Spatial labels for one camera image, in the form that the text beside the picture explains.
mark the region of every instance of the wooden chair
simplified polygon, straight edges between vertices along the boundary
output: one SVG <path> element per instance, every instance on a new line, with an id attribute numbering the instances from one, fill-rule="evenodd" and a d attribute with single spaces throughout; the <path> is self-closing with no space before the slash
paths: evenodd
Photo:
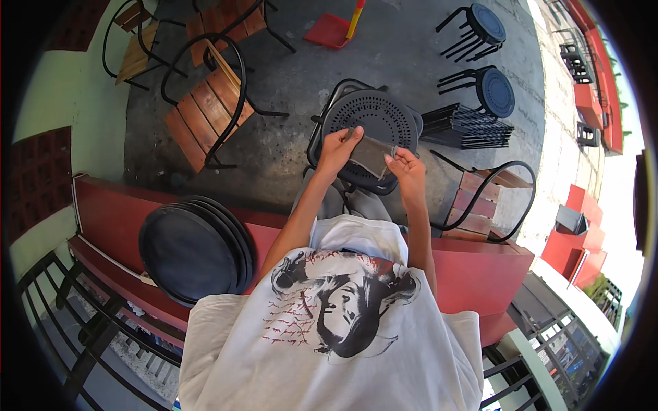
<path id="1" fill-rule="evenodd" d="M 292 53 L 297 52 L 286 40 L 267 26 L 265 5 L 277 11 L 277 8 L 269 1 L 221 0 L 220 3 L 219 6 L 211 6 L 202 12 L 199 10 L 196 0 L 192 0 L 192 7 L 197 14 L 186 24 L 188 39 L 206 33 L 219 33 L 230 37 L 237 43 L 262 29 L 267 29 L 275 39 Z M 224 50 L 227 46 L 226 42 L 221 39 L 215 43 L 215 47 L 219 51 Z M 206 50 L 204 43 L 196 43 L 190 48 L 194 67 L 204 62 L 204 52 Z"/>
<path id="2" fill-rule="evenodd" d="M 211 169 L 235 168 L 235 164 L 222 164 L 215 153 L 226 140 L 254 113 L 265 116 L 289 116 L 284 112 L 269 112 L 258 109 L 247 96 L 247 79 L 240 79 L 220 55 L 213 43 L 223 39 L 238 56 L 240 71 L 244 73 L 244 59 L 238 45 L 228 36 L 206 33 L 190 40 L 178 52 L 172 64 L 192 45 L 203 42 L 219 68 L 212 71 L 196 85 L 180 102 L 166 95 L 166 82 L 171 75 L 170 66 L 161 85 L 163 99 L 175 107 L 164 120 L 169 132 L 198 173 L 204 167 Z"/>
<path id="3" fill-rule="evenodd" d="M 445 225 L 450 226 L 451 224 L 457 222 L 462 214 L 464 214 L 476 192 L 482 185 L 484 179 L 489 176 L 495 169 L 477 170 L 473 168 L 472 170 L 467 170 L 466 168 L 459 166 L 458 164 L 454 163 L 448 158 L 445 158 L 443 155 L 437 153 L 434 150 L 430 150 L 430 153 L 463 172 L 455 200 L 453 201 L 452 207 L 450 208 L 450 213 L 448 213 L 448 216 L 445 219 Z M 526 209 L 526 214 L 523 215 L 519 221 L 519 224 L 513 230 L 513 232 L 516 231 L 523 222 L 523 219 L 530 210 L 530 207 L 532 206 L 532 201 L 534 199 L 534 175 L 532 176 L 532 180 L 533 184 L 526 182 L 508 170 L 502 170 L 498 175 L 493 177 L 491 180 L 492 184 L 487 184 L 484 187 L 466 219 L 463 220 L 456 228 L 444 231 L 442 237 L 478 242 L 491 241 L 492 238 L 494 238 L 494 241 L 496 241 L 497 239 L 503 238 L 501 235 L 495 235 L 493 237 L 490 235 L 491 231 L 495 230 L 492 227 L 492 223 L 494 221 L 494 214 L 498 204 L 498 197 L 500 194 L 501 186 L 507 188 L 533 189 L 532 198 L 528 208 Z"/>
<path id="4" fill-rule="evenodd" d="M 128 3 L 131 3 L 132 1 L 135 1 L 135 4 L 128 7 L 128 9 L 126 9 L 123 13 L 121 13 L 121 15 L 119 15 L 121 10 Z M 146 20 L 149 20 L 150 18 L 152 19 L 152 23 L 150 23 L 148 27 L 142 30 L 141 27 L 142 23 L 144 23 Z M 161 59 L 160 57 L 158 57 L 157 55 L 151 52 L 153 45 L 158 44 L 158 42 L 155 41 L 155 33 L 158 30 L 159 24 L 161 22 L 167 22 L 167 23 L 175 24 L 177 26 L 185 27 L 184 23 L 166 18 L 162 20 L 156 20 L 155 17 L 153 17 L 153 15 L 144 8 L 144 4 L 142 3 L 141 0 L 127 0 L 116 11 L 114 16 L 112 17 L 112 20 L 110 21 L 110 24 L 107 26 L 107 31 L 105 32 L 105 38 L 103 40 L 103 68 L 105 69 L 105 72 L 110 77 L 116 78 L 115 84 L 126 82 L 130 85 L 134 85 L 136 87 L 148 91 L 149 90 L 148 87 L 141 85 L 137 82 L 134 82 L 133 80 L 137 76 L 140 76 L 162 65 L 169 66 L 169 63 L 167 63 L 166 61 L 164 61 L 163 59 Z M 110 29 L 112 28 L 113 23 L 117 24 L 125 32 L 133 33 L 133 36 L 130 38 L 130 41 L 128 42 L 128 48 L 126 49 L 126 53 L 124 54 L 124 58 L 123 61 L 121 62 L 121 67 L 119 68 L 118 74 L 112 73 L 110 69 L 107 67 L 107 63 L 105 62 L 105 50 L 107 48 L 107 38 L 108 35 L 110 34 Z M 157 60 L 158 64 L 156 64 L 151 68 L 147 68 L 149 59 Z M 185 78 L 187 78 L 188 76 L 187 74 L 183 73 L 182 71 L 180 71 L 175 67 L 174 67 L 174 71 L 179 73 L 181 76 Z"/>

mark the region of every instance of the person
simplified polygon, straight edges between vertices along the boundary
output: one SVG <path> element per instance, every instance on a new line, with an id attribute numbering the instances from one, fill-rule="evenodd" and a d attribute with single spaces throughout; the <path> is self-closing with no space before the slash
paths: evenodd
<path id="1" fill-rule="evenodd" d="M 362 136 L 325 137 L 252 294 L 191 310 L 182 410 L 479 409 L 478 315 L 438 309 L 425 167 L 386 157 L 407 245 L 376 195 L 336 179 Z"/>

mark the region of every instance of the graphic print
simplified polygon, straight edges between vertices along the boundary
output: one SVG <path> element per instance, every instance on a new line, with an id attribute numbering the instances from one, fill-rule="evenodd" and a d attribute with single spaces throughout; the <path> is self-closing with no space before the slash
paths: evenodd
<path id="1" fill-rule="evenodd" d="M 409 304 L 420 290 L 411 270 L 383 258 L 339 251 L 300 251 L 272 273 L 272 344 L 309 345 L 341 364 L 385 352 L 398 335 L 380 335 L 382 316 Z"/>

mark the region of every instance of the white t-shirt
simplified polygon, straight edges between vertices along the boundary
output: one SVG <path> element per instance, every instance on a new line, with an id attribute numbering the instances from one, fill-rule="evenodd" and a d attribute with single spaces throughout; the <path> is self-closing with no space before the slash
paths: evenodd
<path id="1" fill-rule="evenodd" d="M 295 249 L 250 296 L 201 299 L 183 351 L 182 410 L 479 409 L 478 315 L 439 312 L 424 272 L 394 262 L 407 260 L 397 226 L 338 216 L 313 234 L 311 244 L 368 255 Z M 373 255 L 382 242 L 387 258 Z"/>

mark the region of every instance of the grey pants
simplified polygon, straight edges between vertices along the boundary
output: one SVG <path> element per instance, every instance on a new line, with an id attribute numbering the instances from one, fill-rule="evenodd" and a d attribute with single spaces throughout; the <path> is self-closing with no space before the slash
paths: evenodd
<path id="1" fill-rule="evenodd" d="M 315 170 L 312 169 L 306 172 L 292 210 L 290 210 L 291 214 L 297 207 L 299 198 L 309 184 L 313 173 L 315 173 Z M 353 216 L 367 218 L 368 220 L 393 221 L 377 194 L 359 188 L 353 193 L 345 193 L 345 201 L 343 201 L 341 193 L 344 191 L 343 183 L 339 179 L 336 179 L 329 186 L 318 211 L 318 220 L 333 218 L 341 214 L 352 214 Z"/>

